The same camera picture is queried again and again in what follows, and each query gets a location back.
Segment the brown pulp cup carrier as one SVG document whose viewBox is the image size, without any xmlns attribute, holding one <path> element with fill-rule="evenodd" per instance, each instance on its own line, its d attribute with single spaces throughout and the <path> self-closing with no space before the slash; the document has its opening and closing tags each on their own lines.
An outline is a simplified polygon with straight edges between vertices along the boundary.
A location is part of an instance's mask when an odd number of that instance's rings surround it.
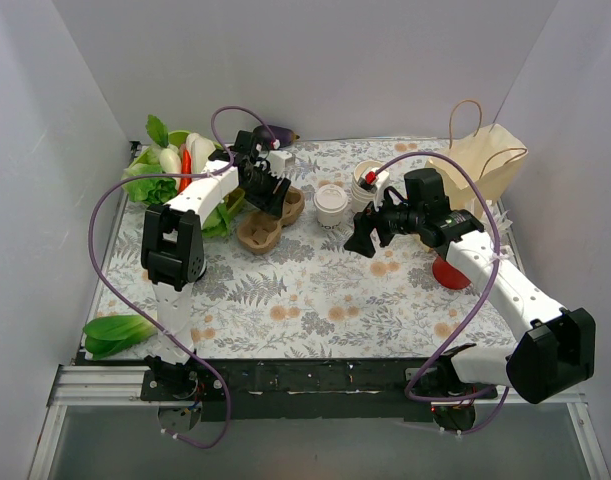
<svg viewBox="0 0 611 480">
<path fill-rule="evenodd" d="M 279 243 L 283 228 L 296 222 L 304 206 L 304 193 L 290 186 L 283 203 L 282 215 L 275 218 L 260 210 L 248 214 L 236 231 L 239 243 L 255 255 L 270 252 Z"/>
</svg>

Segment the white paper coffee cup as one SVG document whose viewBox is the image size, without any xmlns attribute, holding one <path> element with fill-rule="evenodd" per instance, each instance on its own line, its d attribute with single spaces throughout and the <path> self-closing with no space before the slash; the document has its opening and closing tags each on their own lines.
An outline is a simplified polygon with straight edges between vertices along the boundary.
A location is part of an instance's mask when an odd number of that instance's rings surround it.
<svg viewBox="0 0 611 480">
<path fill-rule="evenodd" d="M 319 225 L 324 229 L 331 230 L 337 228 L 343 222 L 346 205 L 343 204 L 338 208 L 329 209 L 315 204 L 315 209 Z"/>
</svg>

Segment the white plastic cup lid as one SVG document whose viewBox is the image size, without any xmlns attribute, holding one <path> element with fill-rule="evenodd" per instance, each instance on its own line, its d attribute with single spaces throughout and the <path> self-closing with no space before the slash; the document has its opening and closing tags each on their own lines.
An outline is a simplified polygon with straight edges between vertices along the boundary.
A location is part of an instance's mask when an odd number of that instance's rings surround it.
<svg viewBox="0 0 611 480">
<path fill-rule="evenodd" d="M 320 211 L 343 211 L 348 204 L 348 197 L 343 188 L 335 184 L 326 184 L 318 188 L 314 195 L 314 204 Z"/>
</svg>

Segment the stack of white paper cups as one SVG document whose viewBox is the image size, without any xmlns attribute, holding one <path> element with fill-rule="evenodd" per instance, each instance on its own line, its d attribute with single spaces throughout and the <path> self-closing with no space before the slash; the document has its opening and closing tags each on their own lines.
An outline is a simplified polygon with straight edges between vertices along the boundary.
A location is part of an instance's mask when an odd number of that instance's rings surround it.
<svg viewBox="0 0 611 480">
<path fill-rule="evenodd" d="M 381 162 L 367 160 L 355 166 L 353 180 L 351 184 L 350 207 L 354 213 L 361 212 L 368 203 L 372 202 L 377 193 L 377 188 L 388 180 L 388 173 L 385 172 L 377 177 L 371 186 L 364 186 L 366 175 L 375 172 L 382 166 Z"/>
</svg>

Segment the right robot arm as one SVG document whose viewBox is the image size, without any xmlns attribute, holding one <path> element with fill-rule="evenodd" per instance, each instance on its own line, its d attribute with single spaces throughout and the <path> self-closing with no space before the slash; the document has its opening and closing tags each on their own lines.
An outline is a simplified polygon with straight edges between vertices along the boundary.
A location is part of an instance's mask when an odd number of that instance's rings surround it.
<svg viewBox="0 0 611 480">
<path fill-rule="evenodd" d="M 416 234 L 448 265 L 463 274 L 501 315 L 516 340 L 511 348 L 475 344 L 434 357 L 415 380 L 460 397 L 473 384 L 514 389 L 538 404 L 594 374 L 596 324 L 583 308 L 569 310 L 537 288 L 502 257 L 488 229 L 467 210 L 451 208 L 433 168 L 404 176 L 407 195 L 388 187 L 379 203 L 355 214 L 346 250 L 371 258 L 376 234 L 382 247 L 395 235 Z"/>
</svg>

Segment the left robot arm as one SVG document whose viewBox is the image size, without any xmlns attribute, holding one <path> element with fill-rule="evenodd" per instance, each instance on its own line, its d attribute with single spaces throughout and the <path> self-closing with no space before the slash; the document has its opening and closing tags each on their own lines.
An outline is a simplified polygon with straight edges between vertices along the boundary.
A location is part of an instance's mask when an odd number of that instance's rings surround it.
<svg viewBox="0 0 611 480">
<path fill-rule="evenodd" d="M 195 352 L 189 326 L 193 285 L 206 269 L 203 229 L 208 216 L 236 190 L 271 220 L 286 212 L 291 181 L 282 176 L 285 158 L 280 141 L 259 131 L 241 131 L 226 149 L 205 149 L 189 135 L 180 172 L 180 191 L 161 205 L 147 208 L 141 264 L 153 284 L 161 346 L 146 359 L 157 384 L 185 400 L 201 386 L 188 363 Z"/>
</svg>

